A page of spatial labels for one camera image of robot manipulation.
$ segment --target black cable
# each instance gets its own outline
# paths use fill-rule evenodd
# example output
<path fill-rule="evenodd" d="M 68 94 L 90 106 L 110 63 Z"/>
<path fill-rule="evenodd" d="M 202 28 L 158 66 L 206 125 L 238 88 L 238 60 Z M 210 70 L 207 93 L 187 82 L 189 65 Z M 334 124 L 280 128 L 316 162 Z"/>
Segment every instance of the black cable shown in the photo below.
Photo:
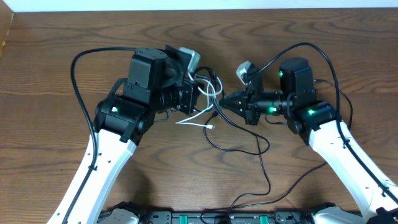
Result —
<path fill-rule="evenodd" d="M 266 172 L 266 170 L 265 170 L 265 168 L 264 168 L 264 163 L 263 163 L 263 161 L 262 161 L 262 155 L 261 155 L 260 142 L 259 142 L 259 138 L 258 138 L 257 136 L 256 136 L 256 141 L 257 141 L 257 148 L 258 148 L 258 150 L 259 150 L 260 165 L 261 165 L 262 173 L 264 174 L 264 177 L 266 178 L 267 183 L 268 183 L 268 191 L 267 191 L 266 193 L 263 193 L 263 194 L 259 194 L 259 193 L 245 193 L 245 194 L 239 195 L 239 196 L 234 200 L 234 202 L 231 204 L 231 206 L 230 206 L 230 208 L 229 208 L 229 210 L 228 210 L 228 213 L 231 213 L 231 212 L 232 212 L 232 209 L 234 208 L 236 202 L 238 202 L 238 200 L 239 200 L 241 197 L 243 197 L 243 196 L 248 196 L 248 195 L 250 195 L 250 196 L 266 196 L 266 195 L 268 195 L 268 194 L 271 192 L 271 182 L 269 181 L 267 172 Z"/>
<path fill-rule="evenodd" d="M 202 110 L 198 110 L 196 107 L 193 107 L 193 110 L 196 112 L 202 112 Z"/>
<path fill-rule="evenodd" d="M 306 175 L 308 175 L 309 173 L 311 173 L 311 172 L 314 171 L 314 170 L 317 170 L 317 169 L 323 167 L 323 166 L 326 165 L 326 164 L 327 164 L 327 162 L 324 162 L 324 163 L 320 164 L 319 166 L 316 166 L 316 167 L 314 167 L 314 168 L 312 168 L 312 169 L 306 171 L 306 173 L 304 173 L 300 178 L 298 178 L 298 179 L 296 180 L 296 182 L 294 182 L 294 184 L 287 190 L 287 192 L 286 192 L 285 194 L 283 194 L 281 197 L 279 197 L 279 198 L 276 199 L 276 200 L 273 200 L 273 201 L 270 201 L 270 202 L 253 203 L 253 204 L 249 204 L 249 205 L 240 205 L 240 206 L 237 206 L 237 207 L 235 207 L 235 208 L 248 208 L 248 207 L 253 207 L 253 206 L 268 205 L 268 204 L 276 203 L 276 202 L 282 200 L 283 198 L 285 198 L 289 193 L 291 193 L 291 191 L 294 189 L 294 187 L 295 187 Z"/>
<path fill-rule="evenodd" d="M 214 81 L 214 83 L 212 83 L 212 84 L 214 86 L 214 89 L 217 90 L 217 73 L 210 67 L 202 66 L 202 67 L 198 67 L 197 69 L 195 69 L 195 74 L 197 74 L 201 70 L 206 70 L 209 73 L 210 81 L 212 81 L 212 80 Z"/>
<path fill-rule="evenodd" d="M 166 118 L 158 119 L 157 121 L 154 121 L 154 122 L 166 122 L 166 121 L 168 121 L 169 118 L 170 118 L 169 110 L 165 110 L 164 113 L 166 114 Z"/>
<path fill-rule="evenodd" d="M 211 119 L 213 119 L 213 118 L 215 118 L 215 117 L 217 117 L 217 116 L 218 116 L 218 112 L 217 112 L 217 111 L 213 112 L 213 114 L 211 115 L 211 117 L 206 121 L 205 125 L 207 125 L 207 124 L 211 121 Z M 209 137 L 207 136 L 207 128 L 203 128 L 203 135 L 205 136 L 205 139 L 208 141 L 208 143 L 209 143 L 211 146 L 213 146 L 214 148 L 216 148 L 216 149 L 218 149 L 218 150 L 220 150 L 220 151 L 223 151 L 223 152 L 243 152 L 243 153 L 246 153 L 246 154 L 249 154 L 249 155 L 258 156 L 258 155 L 260 155 L 260 154 L 264 154 L 264 153 L 267 152 L 267 150 L 269 149 L 269 147 L 267 147 L 264 151 L 262 151 L 262 152 L 260 152 L 260 153 L 247 152 L 247 151 L 245 151 L 245 150 L 240 150 L 240 149 L 222 149 L 222 148 L 216 146 L 215 144 L 213 144 L 213 143 L 210 141 Z"/>
<path fill-rule="evenodd" d="M 267 114 L 266 114 L 266 116 L 265 116 L 265 119 L 266 119 L 266 121 L 267 121 L 267 123 L 269 123 L 269 124 L 279 124 L 279 125 L 287 125 L 287 123 L 286 122 L 283 122 L 283 121 L 277 121 L 277 122 L 272 122 L 272 121 L 269 121 L 268 119 L 267 119 Z"/>
<path fill-rule="evenodd" d="M 317 169 L 319 169 L 319 168 L 325 166 L 326 164 L 327 164 L 327 162 L 324 162 L 324 163 L 320 164 L 319 166 L 316 166 L 316 167 L 314 167 L 314 168 L 312 168 L 312 169 L 306 171 L 306 173 L 304 173 L 301 177 L 299 177 L 299 178 L 296 180 L 296 182 L 294 182 L 294 184 L 287 190 L 287 192 L 286 192 L 285 194 L 283 194 L 281 197 L 279 197 L 279 198 L 276 199 L 276 200 L 273 200 L 273 201 L 270 201 L 270 202 L 252 203 L 252 204 L 249 204 L 249 205 L 239 205 L 239 206 L 234 207 L 234 208 L 235 208 L 235 209 L 237 209 L 237 208 L 238 208 L 238 209 L 239 209 L 239 208 L 249 208 L 249 207 L 254 207 L 254 206 L 268 205 L 268 204 L 276 203 L 276 202 L 282 200 L 283 198 L 285 198 L 289 193 L 291 193 L 291 191 L 294 189 L 294 187 L 295 187 L 306 175 L 308 175 L 309 173 L 311 173 L 311 172 L 313 172 L 313 171 L 315 171 L 315 170 L 317 170 Z M 207 223 L 207 222 L 205 222 L 205 221 L 203 220 L 203 215 L 205 214 L 206 211 L 222 211 L 222 210 L 228 210 L 228 209 L 230 209 L 230 207 L 205 209 L 205 210 L 203 211 L 203 213 L 200 214 L 200 220 L 201 220 L 204 224 L 209 224 L 209 223 Z"/>
<path fill-rule="evenodd" d="M 81 194 L 81 191 L 83 190 L 84 186 L 86 185 L 87 180 L 90 177 L 91 172 L 93 171 L 93 169 L 94 170 L 96 169 L 95 163 L 96 163 L 97 155 L 98 155 L 98 145 L 97 145 L 97 141 L 96 141 L 96 137 L 95 137 L 94 126 L 93 126 L 93 123 L 91 122 L 90 115 L 87 112 L 86 106 L 85 106 L 85 104 L 83 102 L 83 99 L 81 98 L 79 89 L 78 89 L 77 84 L 76 84 L 76 79 L 75 79 L 76 63 L 77 63 L 78 59 L 81 56 L 85 55 L 85 54 L 89 54 L 89 53 L 93 53 L 93 52 L 109 51 L 109 50 L 135 50 L 135 48 L 130 48 L 130 47 L 106 47 L 106 48 L 100 48 L 100 49 L 86 50 L 86 51 L 80 52 L 78 55 L 76 55 L 76 57 L 73 59 L 72 64 L 70 66 L 70 80 L 72 81 L 73 90 L 75 91 L 77 100 L 78 100 L 78 102 L 80 104 L 81 109 L 83 110 L 83 114 L 85 115 L 85 118 L 86 118 L 86 121 L 87 121 L 87 124 L 88 124 L 88 128 L 90 129 L 91 138 L 93 140 L 93 160 L 92 160 L 92 162 L 91 162 L 91 164 L 90 164 L 90 166 L 88 168 L 88 171 L 87 171 L 87 174 L 86 174 L 85 178 L 81 182 L 81 185 L 80 185 L 79 189 L 77 190 L 76 195 L 73 198 L 73 200 L 72 200 L 72 202 L 71 202 L 71 204 L 70 204 L 70 206 L 69 206 L 69 208 L 68 208 L 68 210 L 67 210 L 67 212 L 66 212 L 66 214 L 65 214 L 65 216 L 63 218 L 63 221 L 62 221 L 63 224 L 66 224 L 68 222 L 69 215 L 72 212 L 73 207 L 75 206 L 76 201 L 78 200 L 78 198 L 79 198 L 79 196 Z"/>
<path fill-rule="evenodd" d="M 315 82 L 318 82 L 318 83 L 327 83 L 327 84 L 331 85 L 332 87 L 335 87 L 335 88 L 336 88 L 335 84 L 329 82 L 328 80 L 316 79 L 316 80 L 314 80 L 314 81 L 315 81 Z M 351 129 L 351 125 L 352 125 L 352 123 L 353 123 L 353 104 L 351 103 L 351 100 L 349 100 L 348 96 L 347 96 L 346 94 L 343 93 L 343 91 L 339 90 L 339 92 L 340 92 L 340 94 L 343 95 L 343 97 L 346 98 L 346 100 L 347 100 L 347 102 L 348 102 L 348 104 L 349 104 L 349 110 L 350 110 L 350 112 L 349 112 L 349 123 L 348 123 L 347 127 L 348 127 L 348 129 Z"/>
<path fill-rule="evenodd" d="M 260 69 L 258 72 L 249 74 L 249 78 L 247 80 L 247 83 L 250 82 L 251 80 L 253 80 L 254 78 L 257 78 L 259 76 L 262 75 L 262 72 L 267 69 L 272 63 L 274 63 L 280 56 L 282 56 L 284 53 L 299 47 L 299 46 L 309 46 L 312 47 L 313 49 L 317 50 L 318 53 L 320 53 L 322 55 L 322 57 L 326 60 L 327 64 L 329 65 L 331 74 L 333 75 L 333 80 L 335 81 L 335 88 L 336 88 L 336 126 L 337 126 L 337 130 L 339 132 L 339 135 L 341 137 L 341 140 L 343 141 L 343 145 L 346 146 L 348 148 L 348 150 L 350 151 L 350 153 L 354 156 L 354 158 L 358 161 L 358 163 L 362 166 L 362 168 L 368 173 L 368 175 L 375 181 L 375 183 L 377 183 L 377 186 L 379 186 L 382 189 L 382 192 L 386 195 L 388 195 L 396 204 L 398 204 L 398 198 L 391 193 L 391 191 L 389 190 L 389 187 L 386 187 L 382 184 L 382 182 L 373 174 L 373 172 L 366 166 L 366 164 L 361 160 L 361 158 L 359 158 L 359 156 L 357 155 L 357 153 L 354 151 L 354 149 L 351 147 L 351 145 L 349 144 L 349 141 L 347 141 L 347 139 L 345 138 L 343 131 L 341 130 L 341 124 L 340 124 L 340 89 L 338 86 L 338 80 L 337 80 L 337 75 L 335 72 L 335 68 L 333 67 L 333 64 L 331 62 L 331 60 L 329 59 L 329 57 L 326 55 L 326 53 L 324 53 L 323 50 L 321 50 L 319 47 L 317 47 L 314 44 L 308 43 L 308 42 L 302 42 L 302 43 L 298 43 L 295 45 L 292 45 L 288 48 L 286 48 L 285 50 L 281 51 L 281 53 L 279 53 L 278 55 L 276 55 L 266 66 L 264 66 L 262 69 Z"/>

